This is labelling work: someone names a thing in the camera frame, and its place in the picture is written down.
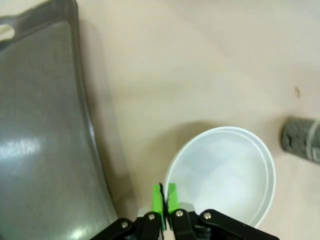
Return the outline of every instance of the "beige table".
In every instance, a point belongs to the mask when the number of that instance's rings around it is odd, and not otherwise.
[[[39,2],[2,1],[0,15]],[[274,157],[276,195],[260,229],[319,238],[320,166],[278,143],[287,116],[320,117],[319,1],[78,5],[90,109],[120,216],[150,205],[152,184],[185,142],[232,125],[257,134]]]

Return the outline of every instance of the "brown stain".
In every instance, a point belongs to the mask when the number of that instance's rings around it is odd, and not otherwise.
[[[301,97],[300,90],[298,87],[294,88],[294,94],[298,99]]]

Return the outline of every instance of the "white bowl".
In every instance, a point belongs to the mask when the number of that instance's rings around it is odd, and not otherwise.
[[[176,183],[179,202],[197,214],[217,210],[252,227],[266,216],[275,194],[275,165],[266,145],[232,126],[205,131],[174,157],[164,184]]]

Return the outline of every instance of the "screw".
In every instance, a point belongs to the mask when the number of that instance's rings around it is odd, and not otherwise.
[[[175,212],[175,215],[177,215],[177,217],[181,217],[183,214],[184,214],[184,212],[181,210],[178,210]]]
[[[122,224],[121,224],[121,227],[123,229],[125,229],[126,227],[128,227],[128,223],[126,221],[124,221]]]
[[[204,218],[207,219],[207,220],[208,220],[208,219],[211,219],[211,214],[210,214],[209,212],[206,212],[203,216],[204,216]]]
[[[153,215],[153,214],[150,214],[150,215],[149,215],[149,219],[150,219],[150,220],[153,220],[153,219],[155,219],[155,215]]]

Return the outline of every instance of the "metal tray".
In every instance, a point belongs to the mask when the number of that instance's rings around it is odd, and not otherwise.
[[[17,16],[0,42],[0,240],[88,240],[116,214],[87,107],[74,0]]]

